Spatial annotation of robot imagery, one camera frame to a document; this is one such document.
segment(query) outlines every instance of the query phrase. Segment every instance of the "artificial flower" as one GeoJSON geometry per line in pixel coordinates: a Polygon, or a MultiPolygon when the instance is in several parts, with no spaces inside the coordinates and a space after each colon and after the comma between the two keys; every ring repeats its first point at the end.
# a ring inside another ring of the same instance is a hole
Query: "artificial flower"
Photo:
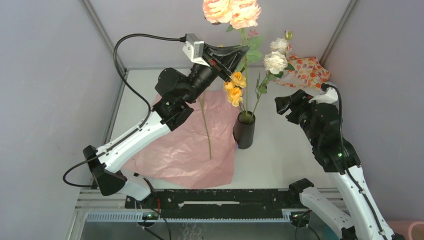
{"type": "Polygon", "coordinates": [[[266,70],[272,74],[279,74],[288,66],[286,56],[278,51],[272,51],[270,54],[265,55],[263,63],[266,70]]]}
{"type": "Polygon", "coordinates": [[[292,31],[284,31],[284,38],[286,40],[290,40],[293,37],[293,32],[292,31]]]}
{"type": "Polygon", "coordinates": [[[243,102],[242,90],[238,87],[231,89],[228,92],[228,101],[234,106],[238,107],[243,102]]]}
{"type": "Polygon", "coordinates": [[[236,71],[231,75],[231,81],[238,87],[244,88],[247,86],[246,77],[241,72],[236,71]]]}
{"type": "Polygon", "coordinates": [[[289,42],[284,38],[277,37],[277,39],[275,41],[272,41],[269,46],[274,52],[277,51],[281,54],[286,54],[289,48],[289,42]]]}
{"type": "Polygon", "coordinates": [[[248,33],[247,35],[249,36],[249,38],[251,38],[251,37],[253,37],[253,36],[259,35],[259,33],[258,33],[258,31],[255,29],[255,30],[250,30],[250,31],[249,31],[249,33],[248,33]]]}
{"type": "Polygon", "coordinates": [[[288,53],[290,53],[292,51],[292,43],[290,42],[289,44],[288,44],[288,47],[287,47],[287,54],[288,53]]]}
{"type": "Polygon", "coordinates": [[[227,92],[231,91],[235,86],[236,85],[232,81],[224,82],[224,89],[227,92]]]}
{"type": "Polygon", "coordinates": [[[204,17],[210,23],[228,23],[233,16],[230,0],[203,0],[204,17]]]}
{"type": "Polygon", "coordinates": [[[256,27],[261,7],[257,0],[231,0],[232,17],[230,24],[234,29],[256,27]]]}

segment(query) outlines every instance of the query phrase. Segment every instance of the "black cable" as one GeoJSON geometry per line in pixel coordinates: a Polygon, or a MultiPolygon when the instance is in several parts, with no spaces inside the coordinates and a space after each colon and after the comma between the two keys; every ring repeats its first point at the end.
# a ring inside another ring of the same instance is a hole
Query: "black cable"
{"type": "MultiPolygon", "coordinates": [[[[348,167],[348,164],[346,162],[346,158],[345,158],[345,145],[344,145],[344,141],[343,141],[343,128],[342,128],[342,122],[343,122],[343,118],[342,118],[342,95],[340,94],[340,91],[339,91],[339,89],[337,87],[335,87],[333,85],[328,85],[328,84],[326,84],[326,87],[333,88],[336,91],[337,97],[338,97],[338,116],[339,116],[339,133],[340,133],[341,159],[343,161],[344,168],[345,168],[346,173],[349,176],[349,178],[353,181],[353,183],[359,189],[359,192],[364,197],[366,203],[368,204],[369,208],[371,209],[371,212],[372,212],[372,215],[374,216],[375,222],[377,223],[378,230],[380,231],[380,233],[382,233],[383,232],[383,227],[380,224],[380,220],[379,220],[379,218],[377,216],[376,210],[374,209],[373,205],[371,204],[371,201],[368,198],[368,196],[365,194],[364,189],[361,187],[361,185],[359,184],[359,182],[356,181],[356,179],[354,178],[354,176],[352,176],[351,171],[349,171],[349,167],[348,167]]],[[[386,235],[382,235],[382,237],[384,238],[384,240],[388,240],[387,237],[386,237],[386,235]]]]}
{"type": "Polygon", "coordinates": [[[118,64],[118,47],[121,45],[121,43],[123,41],[130,39],[130,38],[135,38],[135,37],[145,37],[145,38],[152,38],[152,39],[171,41],[171,42],[182,42],[182,43],[184,43],[186,41],[186,37],[183,36],[183,37],[180,37],[180,38],[171,38],[171,37],[155,36],[155,35],[150,35],[150,34],[145,34],[145,33],[133,33],[133,34],[123,36],[121,39],[119,39],[118,42],[116,43],[114,49],[113,49],[113,63],[115,65],[116,71],[118,72],[118,74],[120,76],[120,79],[135,95],[137,95],[139,98],[141,98],[141,100],[143,100],[147,105],[147,116],[144,118],[143,122],[141,123],[141,125],[140,125],[140,128],[141,128],[142,126],[144,126],[144,124],[149,119],[150,112],[152,111],[152,107],[150,106],[150,103],[127,82],[127,80],[125,79],[124,74],[121,72],[121,69],[120,69],[119,64],[118,64]]]}
{"type": "Polygon", "coordinates": [[[157,235],[156,233],[154,233],[153,231],[151,231],[150,229],[148,229],[147,227],[145,227],[144,230],[146,230],[146,232],[148,232],[149,234],[155,236],[159,240],[165,240],[162,237],[160,237],[159,235],[157,235]]]}
{"type": "Polygon", "coordinates": [[[93,158],[90,158],[90,159],[87,159],[87,160],[85,160],[85,161],[82,161],[82,162],[80,162],[80,163],[78,163],[77,165],[74,165],[73,167],[71,167],[71,168],[69,168],[66,172],[65,172],[65,174],[63,175],[63,177],[62,177],[62,180],[63,180],[63,182],[64,183],[66,183],[67,185],[70,185],[70,186],[73,186],[73,187],[79,187],[79,188],[91,188],[91,185],[80,185],[80,184],[75,184],[75,183],[72,183],[72,182],[69,182],[68,180],[66,180],[66,176],[72,171],[72,170],[74,170],[74,169],[76,169],[76,168],[78,168],[79,166],[81,166],[81,165],[84,165],[84,164],[87,164],[87,163],[89,163],[89,162],[91,162],[91,161],[93,161],[93,160],[96,160],[97,158],[99,158],[99,157],[101,157],[101,156],[103,156],[105,153],[104,152],[102,152],[102,153],[100,153],[99,155],[97,155],[97,156],[95,156],[95,157],[93,157],[93,158]]]}
{"type": "MultiPolygon", "coordinates": [[[[302,216],[300,217],[299,222],[297,223],[297,226],[296,226],[296,232],[294,234],[295,240],[298,240],[298,230],[299,230],[299,226],[301,225],[302,220],[304,219],[304,217],[306,217],[306,215],[310,214],[311,212],[312,212],[312,210],[309,209],[309,210],[305,211],[302,214],[302,216]]],[[[321,240],[320,236],[318,236],[318,233],[312,227],[308,226],[307,228],[310,229],[313,232],[313,234],[315,234],[315,236],[316,236],[316,238],[318,238],[318,240],[321,240]]]]}
{"type": "Polygon", "coordinates": [[[296,226],[296,232],[294,233],[294,239],[295,240],[298,240],[298,230],[299,230],[299,226],[301,225],[302,220],[304,219],[304,217],[306,217],[306,215],[310,214],[311,212],[312,212],[312,210],[307,210],[300,217],[299,222],[297,223],[297,226],[296,226]]]}
{"type": "Polygon", "coordinates": [[[155,210],[155,209],[153,209],[152,207],[150,207],[150,206],[147,206],[146,204],[144,204],[144,203],[142,203],[142,202],[140,202],[140,201],[138,201],[138,200],[135,200],[138,204],[140,204],[141,206],[143,206],[144,208],[147,208],[147,209],[150,209],[150,210],[152,210],[153,212],[155,212],[156,214],[158,214],[159,216],[160,216],[160,218],[161,219],[163,219],[163,221],[165,222],[165,224],[166,224],[166,227],[168,228],[168,233],[169,233],[169,240],[172,240],[172,234],[171,234],[171,227],[170,227],[170,224],[168,223],[168,221],[167,221],[167,219],[166,218],[164,218],[162,215],[161,215],[161,213],[160,212],[158,212],[157,210],[155,210]]]}
{"type": "Polygon", "coordinates": [[[310,227],[310,226],[307,226],[307,228],[308,228],[308,229],[310,229],[310,230],[313,232],[313,234],[315,234],[315,236],[316,236],[316,238],[317,238],[318,240],[321,240],[320,236],[318,236],[317,231],[315,231],[315,230],[314,230],[312,227],[310,227]]]}
{"type": "MultiPolygon", "coordinates": [[[[140,124],[140,128],[144,126],[144,124],[147,122],[147,120],[150,117],[150,112],[152,111],[152,107],[150,106],[150,103],[140,94],[138,93],[125,79],[124,74],[121,72],[121,69],[118,65],[118,56],[117,56],[117,52],[118,52],[118,47],[119,45],[121,45],[121,43],[129,38],[133,38],[133,37],[146,37],[146,38],[152,38],[152,39],[158,39],[158,40],[165,40],[165,41],[172,41],[172,42],[186,42],[186,37],[180,37],[180,38],[170,38],[170,37],[162,37],[162,36],[155,36],[155,35],[150,35],[150,34],[144,34],[144,33],[134,33],[134,34],[130,34],[130,35],[126,35],[124,37],[122,37],[121,39],[118,40],[118,42],[115,45],[115,48],[113,49],[113,63],[115,64],[115,68],[116,71],[118,72],[118,75],[120,76],[120,79],[123,81],[123,83],[135,94],[137,95],[139,98],[141,98],[147,105],[147,115],[145,117],[145,119],[143,120],[143,122],[140,124]]],[[[78,168],[81,165],[84,165],[90,161],[93,161],[97,158],[99,158],[100,156],[103,156],[105,154],[105,152],[97,155],[96,157],[90,158],[88,160],[82,161],[80,163],[78,163],[77,165],[69,168],[65,174],[63,175],[63,182],[66,183],[67,185],[73,186],[73,187],[79,187],[79,188],[90,188],[91,185],[80,185],[80,184],[75,184],[72,182],[69,182],[66,180],[66,176],[74,169],[78,168]]]]}

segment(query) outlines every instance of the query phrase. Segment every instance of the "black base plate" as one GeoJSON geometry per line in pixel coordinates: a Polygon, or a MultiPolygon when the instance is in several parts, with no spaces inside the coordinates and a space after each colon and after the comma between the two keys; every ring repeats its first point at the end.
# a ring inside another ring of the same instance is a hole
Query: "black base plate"
{"type": "MultiPolygon", "coordinates": [[[[164,218],[179,219],[279,219],[282,209],[304,209],[287,190],[278,189],[165,189],[141,201],[158,208],[164,218]],[[179,204],[184,202],[239,202],[239,204],[179,204]]],[[[140,208],[132,197],[126,209],[140,208]]]]}

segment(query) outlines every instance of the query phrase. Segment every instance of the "white rose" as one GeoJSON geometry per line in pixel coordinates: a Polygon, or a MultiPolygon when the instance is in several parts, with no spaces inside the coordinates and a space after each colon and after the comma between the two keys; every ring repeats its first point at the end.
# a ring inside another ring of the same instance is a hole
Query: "white rose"
{"type": "Polygon", "coordinates": [[[270,71],[272,74],[279,74],[287,68],[288,65],[286,56],[278,51],[272,51],[270,54],[265,55],[263,63],[265,64],[266,70],[270,71]]]}
{"type": "Polygon", "coordinates": [[[269,45],[271,47],[272,51],[280,52],[281,54],[285,54],[287,52],[287,49],[289,47],[289,42],[284,38],[279,38],[269,45]]]}

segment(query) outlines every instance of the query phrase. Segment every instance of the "white table surface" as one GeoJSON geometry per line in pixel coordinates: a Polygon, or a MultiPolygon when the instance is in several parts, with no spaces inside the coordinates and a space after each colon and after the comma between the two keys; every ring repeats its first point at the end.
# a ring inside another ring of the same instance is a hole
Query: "white table surface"
{"type": "MultiPolygon", "coordinates": [[[[178,69],[187,74],[189,69],[178,69]]],[[[142,94],[149,102],[157,95],[155,85],[162,69],[131,70],[128,83],[142,94]]],[[[249,109],[256,102],[254,93],[255,78],[259,71],[265,75],[263,68],[250,68],[249,109]]],[[[208,91],[220,90],[223,81],[217,78],[208,91]]],[[[253,145],[248,149],[237,149],[234,159],[234,176],[231,184],[215,187],[216,189],[286,189],[289,184],[308,178],[318,188],[335,188],[322,167],[312,154],[312,147],[302,129],[277,114],[275,97],[288,96],[297,89],[269,83],[268,93],[262,95],[256,109],[256,125],[253,145]]],[[[304,89],[311,95],[319,92],[304,89]]],[[[112,139],[118,137],[147,113],[147,106],[141,99],[125,87],[119,105],[116,121],[112,130],[112,139]]],[[[183,189],[184,187],[163,179],[149,178],[156,189],[183,189]]]]}

